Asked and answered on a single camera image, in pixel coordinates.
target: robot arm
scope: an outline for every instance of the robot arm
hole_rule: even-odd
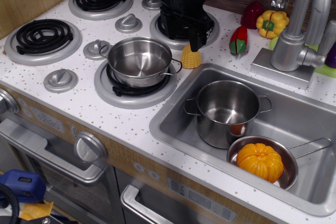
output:
[[[207,42],[214,27],[213,20],[203,10],[205,0],[161,0],[161,22],[169,39],[177,38],[188,28],[191,50],[198,51]]]

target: orange pumpkin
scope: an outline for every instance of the orange pumpkin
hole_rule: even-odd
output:
[[[282,175],[284,165],[281,156],[265,144],[247,144],[237,155],[238,167],[271,183]]]

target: speckled white countertop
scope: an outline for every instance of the speckled white countertop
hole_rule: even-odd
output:
[[[142,0],[134,0],[131,9],[123,16],[134,13],[143,22],[143,27],[134,34],[121,34],[114,28],[114,23],[119,18],[103,21],[83,20],[75,17],[69,11],[68,0],[63,1],[36,19],[63,19],[77,26],[82,34],[82,43],[78,51],[67,59],[54,64],[38,67],[23,66],[12,62],[5,55],[6,38],[4,38],[0,40],[0,83],[119,141],[276,222],[336,223],[336,214],[323,218],[311,216],[156,140],[149,131],[149,122],[164,102],[147,109],[126,110],[110,106],[99,98],[94,91],[93,77],[102,61],[86,59],[82,53],[83,48],[96,39],[116,43],[123,38],[149,36],[150,21],[159,11],[145,10],[141,6],[141,2]],[[215,63],[292,92],[336,105],[336,79],[315,73],[310,88],[305,91],[249,72],[252,61],[262,47],[268,47],[269,40],[260,37],[256,30],[249,30],[248,51],[237,58],[230,54],[228,43],[235,29],[240,26],[240,15],[207,6],[204,8],[216,17],[221,29],[219,38],[213,44],[200,50],[203,63]],[[173,58],[179,59],[180,53],[180,51],[172,50]],[[43,85],[45,76],[60,68],[74,71],[79,78],[78,84],[66,93],[47,92]],[[178,74],[177,86],[190,73],[191,70],[183,69]]]

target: sink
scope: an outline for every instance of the sink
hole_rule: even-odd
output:
[[[296,159],[299,173],[294,186],[284,190],[226,161],[227,150],[210,146],[197,133],[196,116],[183,109],[186,99],[196,98],[205,85],[217,80],[235,80],[272,101],[272,110],[259,114],[246,135],[272,138],[292,147],[320,137],[333,146]],[[261,101],[261,110],[269,103]],[[315,216],[336,211],[336,108],[280,87],[238,74],[215,64],[194,69],[162,106],[150,123],[151,134],[187,155],[258,188],[287,204]],[[291,149],[294,157],[327,145],[327,140]]]

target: oven handle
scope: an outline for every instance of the oven handle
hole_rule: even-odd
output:
[[[48,141],[45,138],[10,119],[0,123],[0,137],[33,159],[85,186],[96,185],[104,176],[104,171],[96,165],[92,164],[86,170],[82,170],[47,151]]]
[[[120,197],[121,205],[150,224],[173,224],[153,210],[137,202],[135,198],[138,193],[139,189],[132,185],[127,185]]]

